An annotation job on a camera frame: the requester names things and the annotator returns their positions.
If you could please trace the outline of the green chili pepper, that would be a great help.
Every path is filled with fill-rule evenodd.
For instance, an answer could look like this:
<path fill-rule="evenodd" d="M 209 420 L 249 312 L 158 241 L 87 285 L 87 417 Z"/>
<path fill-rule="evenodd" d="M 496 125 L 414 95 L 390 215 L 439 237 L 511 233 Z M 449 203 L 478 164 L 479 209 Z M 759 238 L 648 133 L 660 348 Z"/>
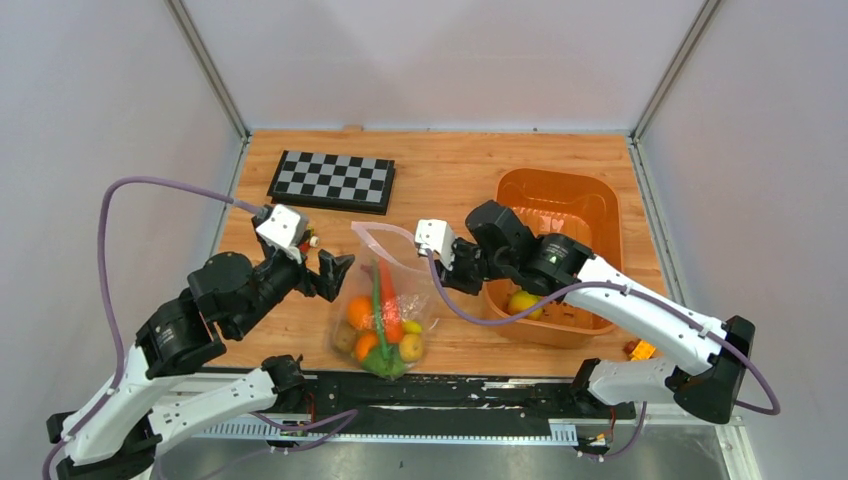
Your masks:
<path fill-rule="evenodd" d="M 373 260 L 371 263 L 372 271 L 372 306 L 374 310 L 374 327 L 378 337 L 378 346 L 381 357 L 384 361 L 389 360 L 390 349 L 385 335 L 385 327 L 382 315 L 382 303 L 380 299 L 380 274 L 378 261 Z"/>

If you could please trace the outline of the brown potato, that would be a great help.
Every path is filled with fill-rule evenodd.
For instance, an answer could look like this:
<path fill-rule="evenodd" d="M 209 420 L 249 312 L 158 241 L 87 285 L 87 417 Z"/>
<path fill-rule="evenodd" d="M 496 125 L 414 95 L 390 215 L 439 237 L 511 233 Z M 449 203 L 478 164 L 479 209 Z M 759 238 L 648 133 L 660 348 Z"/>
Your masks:
<path fill-rule="evenodd" d="M 332 335 L 332 347 L 341 354 L 350 354 L 356 345 L 358 331 L 346 322 L 340 323 Z"/>

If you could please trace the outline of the clear zip top bag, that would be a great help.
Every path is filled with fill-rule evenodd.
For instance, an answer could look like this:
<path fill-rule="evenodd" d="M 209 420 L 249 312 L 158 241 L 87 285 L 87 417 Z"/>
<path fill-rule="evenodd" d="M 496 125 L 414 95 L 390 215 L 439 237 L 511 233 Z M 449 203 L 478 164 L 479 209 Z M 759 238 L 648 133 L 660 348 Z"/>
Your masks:
<path fill-rule="evenodd" d="M 328 347 L 352 367 L 397 380 L 427 354 L 435 287 L 413 233 L 362 221 L 351 230 L 359 251 L 332 305 Z"/>

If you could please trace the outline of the orange toy carrot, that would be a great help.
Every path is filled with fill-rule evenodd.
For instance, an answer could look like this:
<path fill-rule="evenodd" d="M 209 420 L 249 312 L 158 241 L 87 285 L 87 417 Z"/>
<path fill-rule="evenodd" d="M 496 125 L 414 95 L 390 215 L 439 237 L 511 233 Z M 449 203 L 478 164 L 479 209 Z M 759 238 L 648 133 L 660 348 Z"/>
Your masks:
<path fill-rule="evenodd" d="M 403 320 L 400 314 L 397 294 L 392 282 L 391 269 L 385 259 L 378 260 L 378 268 L 385 335 L 390 344 L 398 344 L 405 333 L 402 328 Z"/>

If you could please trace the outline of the yellow toy banana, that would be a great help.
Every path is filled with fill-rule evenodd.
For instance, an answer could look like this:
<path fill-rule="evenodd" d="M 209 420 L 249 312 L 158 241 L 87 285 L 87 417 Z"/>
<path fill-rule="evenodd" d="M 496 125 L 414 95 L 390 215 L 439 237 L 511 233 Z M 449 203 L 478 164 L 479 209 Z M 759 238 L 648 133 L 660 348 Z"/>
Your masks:
<path fill-rule="evenodd" d="M 423 333 L 423 327 L 416 321 L 408 320 L 402 323 L 402 328 L 405 334 L 420 335 Z"/>

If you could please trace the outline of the green leafy toy vegetable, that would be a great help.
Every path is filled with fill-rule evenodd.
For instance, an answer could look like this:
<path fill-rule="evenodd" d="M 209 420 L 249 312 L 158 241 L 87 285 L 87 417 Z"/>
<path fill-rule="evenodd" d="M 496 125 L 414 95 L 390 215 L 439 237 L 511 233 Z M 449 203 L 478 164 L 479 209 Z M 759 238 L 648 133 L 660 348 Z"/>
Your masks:
<path fill-rule="evenodd" d="M 388 347 L 386 356 L 379 347 L 375 347 L 363 359 L 361 367 L 367 372 L 388 380 L 396 380 L 408 371 L 407 363 L 401 358 L 396 345 Z"/>

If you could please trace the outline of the orange plastic basket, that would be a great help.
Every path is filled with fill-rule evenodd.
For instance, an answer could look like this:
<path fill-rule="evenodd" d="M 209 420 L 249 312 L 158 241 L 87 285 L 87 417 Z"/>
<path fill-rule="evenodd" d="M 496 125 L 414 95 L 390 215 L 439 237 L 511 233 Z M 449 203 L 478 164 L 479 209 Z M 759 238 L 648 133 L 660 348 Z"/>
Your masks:
<path fill-rule="evenodd" d="M 503 174 L 494 200 L 512 208 L 536 234 L 560 233 L 590 247 L 611 266 L 623 268 L 620 202 L 600 179 L 573 173 L 519 168 Z M 536 319 L 494 331 L 507 339 L 557 348 L 582 348 L 610 334 L 610 321 L 565 304 L 549 304 Z"/>

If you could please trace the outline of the yellow wrinkled round fruit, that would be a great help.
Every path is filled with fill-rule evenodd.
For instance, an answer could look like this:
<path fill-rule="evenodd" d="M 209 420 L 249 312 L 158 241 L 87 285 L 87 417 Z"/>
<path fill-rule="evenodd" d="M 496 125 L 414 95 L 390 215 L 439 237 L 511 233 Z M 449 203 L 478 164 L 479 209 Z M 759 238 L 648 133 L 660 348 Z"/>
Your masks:
<path fill-rule="evenodd" d="M 405 363 L 418 362 L 424 354 L 424 341 L 420 334 L 406 334 L 398 344 L 400 358 Z"/>

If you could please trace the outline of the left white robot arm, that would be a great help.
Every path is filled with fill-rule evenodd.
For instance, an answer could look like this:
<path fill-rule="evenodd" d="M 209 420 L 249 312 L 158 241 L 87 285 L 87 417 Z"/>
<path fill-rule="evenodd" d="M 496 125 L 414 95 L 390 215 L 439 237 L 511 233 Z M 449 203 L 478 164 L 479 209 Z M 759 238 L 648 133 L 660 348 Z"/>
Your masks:
<path fill-rule="evenodd" d="M 307 389 L 301 360 L 291 355 L 269 357 L 239 379 L 188 400 L 157 402 L 223 355 L 226 341 L 242 340 L 289 293 L 329 302 L 338 297 L 355 257 L 319 250 L 319 269 L 312 271 L 301 249 L 311 242 L 297 228 L 281 249 L 261 239 L 265 258 L 257 265 L 243 254 L 223 252 L 189 274 L 187 288 L 141 326 L 97 396 L 75 412 L 48 418 L 50 441 L 65 455 L 47 472 L 60 479 L 134 479 L 208 427 L 273 406 L 298 411 Z"/>

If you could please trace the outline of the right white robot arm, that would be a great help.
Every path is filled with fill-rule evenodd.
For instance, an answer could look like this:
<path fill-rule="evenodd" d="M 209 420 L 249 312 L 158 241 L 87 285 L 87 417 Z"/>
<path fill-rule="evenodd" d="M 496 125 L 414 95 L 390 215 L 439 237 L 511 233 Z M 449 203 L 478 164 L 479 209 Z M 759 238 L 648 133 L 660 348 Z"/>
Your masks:
<path fill-rule="evenodd" d="M 443 220 L 417 224 L 415 245 L 441 295 L 448 289 L 477 295 L 487 282 L 508 280 L 538 299 L 499 325 L 556 302 L 599 315 L 660 351 L 660 357 L 643 361 L 584 361 L 570 392 L 580 415 L 596 417 L 628 402 L 673 402 L 703 421 L 726 424 L 744 404 L 738 394 L 745 374 L 763 378 L 750 360 L 756 332 L 750 320 L 739 315 L 720 320 L 686 308 L 567 235 L 533 233 L 512 209 L 493 200 L 472 210 L 465 225 L 470 240 Z"/>

